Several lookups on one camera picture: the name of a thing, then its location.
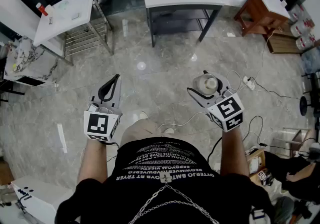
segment wooden table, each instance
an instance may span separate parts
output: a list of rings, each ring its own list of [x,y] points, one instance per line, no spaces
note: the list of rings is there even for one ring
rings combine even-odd
[[[248,33],[270,34],[289,18],[280,0],[247,0],[234,19],[241,23],[242,36],[245,36]]]

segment bottle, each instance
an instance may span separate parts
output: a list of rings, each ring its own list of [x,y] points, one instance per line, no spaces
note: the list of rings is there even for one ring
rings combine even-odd
[[[305,50],[312,47],[315,43],[315,36],[309,33],[308,35],[301,36],[301,38],[295,41],[296,46],[300,50]]]
[[[45,16],[48,15],[48,13],[44,10],[45,7],[39,2],[37,5],[35,5],[37,7],[37,9],[39,9],[39,11],[44,14]]]
[[[218,81],[212,74],[203,74],[192,82],[193,88],[203,95],[213,95],[218,88]]]
[[[292,25],[290,27],[290,31],[294,37],[300,37],[301,35],[309,33],[311,31],[313,27],[312,24],[312,21],[310,21],[309,19],[303,19]]]

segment shoe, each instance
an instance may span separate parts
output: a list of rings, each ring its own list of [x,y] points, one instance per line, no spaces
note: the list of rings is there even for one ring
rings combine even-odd
[[[140,114],[139,114],[139,120],[140,120],[140,119],[147,119],[147,118],[149,118],[149,117],[148,117],[148,115],[147,115],[145,112],[143,112],[143,111],[140,112]]]
[[[168,128],[168,129],[166,129],[163,133],[164,133],[164,134],[174,134],[175,131],[174,131],[174,129],[172,129],[172,128]]]

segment table leg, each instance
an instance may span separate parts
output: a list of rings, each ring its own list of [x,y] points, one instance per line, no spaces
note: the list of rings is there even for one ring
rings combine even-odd
[[[98,1],[97,1],[97,0],[93,0],[93,1],[95,2],[94,4],[95,4],[97,10],[99,11],[101,17],[103,17],[103,18],[104,18],[104,21],[109,25],[110,30],[113,30],[114,27],[111,25],[111,23],[109,22],[109,20],[106,18],[105,14],[102,12],[102,9],[101,9]]]
[[[211,14],[211,16],[210,16],[209,19],[208,19],[208,22],[206,22],[206,25],[205,25],[205,27],[203,28],[202,33],[200,34],[200,37],[199,37],[199,41],[200,41],[200,42],[204,39],[204,37],[205,37],[206,33],[208,32],[210,26],[212,25],[212,23],[214,22],[216,16],[218,15],[220,9],[221,9],[221,8],[212,11],[212,14]]]
[[[50,49],[47,48],[46,46],[41,45],[41,47],[42,47],[45,51],[47,51],[48,53],[50,53],[51,55],[53,55],[53,56],[55,56],[56,58],[60,59],[61,61],[65,62],[66,64],[68,64],[68,65],[70,65],[70,66],[73,66],[73,65],[74,65],[73,63],[71,63],[71,62],[69,62],[68,60],[66,60],[65,58],[63,58],[62,56],[54,53],[52,50],[50,50]]]
[[[97,30],[92,26],[90,22],[87,23],[87,26],[90,28],[90,30],[96,35],[96,37],[101,41],[102,45],[105,47],[105,49],[110,53],[110,55],[113,55],[114,53],[109,48],[108,44],[104,41],[104,39],[100,36],[100,34],[97,32]]]
[[[155,47],[154,33],[153,33],[153,26],[152,26],[152,12],[150,11],[150,8],[147,8],[146,13],[148,18],[149,30],[151,34],[152,47]]]

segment marble floor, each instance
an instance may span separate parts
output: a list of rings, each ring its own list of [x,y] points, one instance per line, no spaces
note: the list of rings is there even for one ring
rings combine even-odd
[[[206,38],[197,42],[199,32],[156,36],[151,46],[145,9],[136,9],[110,16],[115,26],[115,53],[110,56],[98,47],[73,55],[74,66],[59,62],[56,86],[43,88],[17,85],[25,96],[10,95],[9,104],[0,107],[0,143],[5,159],[15,178],[32,176],[67,188],[74,188],[86,146],[83,133],[83,112],[92,86],[109,75],[122,78],[121,103],[123,111],[115,138],[120,142],[124,130],[133,124],[142,110],[159,125],[182,124],[198,112],[186,88],[203,70],[218,72],[238,88],[243,76],[255,77],[268,90],[300,98],[302,87],[301,59],[294,54],[270,54],[261,35],[241,37],[241,28],[225,12],[210,28]],[[124,37],[122,20],[128,20]],[[139,70],[137,64],[146,67]],[[313,127],[312,112],[306,117],[299,113],[297,99],[279,98],[262,88],[243,88],[238,95],[245,107],[244,135],[255,115],[263,117],[261,142],[272,143],[275,131],[282,127]],[[63,126],[67,153],[63,152],[57,124]],[[254,119],[250,130],[258,133],[261,120]],[[220,138],[220,128],[199,114],[183,127],[174,127],[183,139],[196,146],[207,157]],[[257,136],[249,133],[245,148],[257,145]],[[117,154],[115,146],[107,147],[107,155]],[[211,167],[220,162],[221,148],[210,159]],[[108,162],[112,173],[114,160]]]

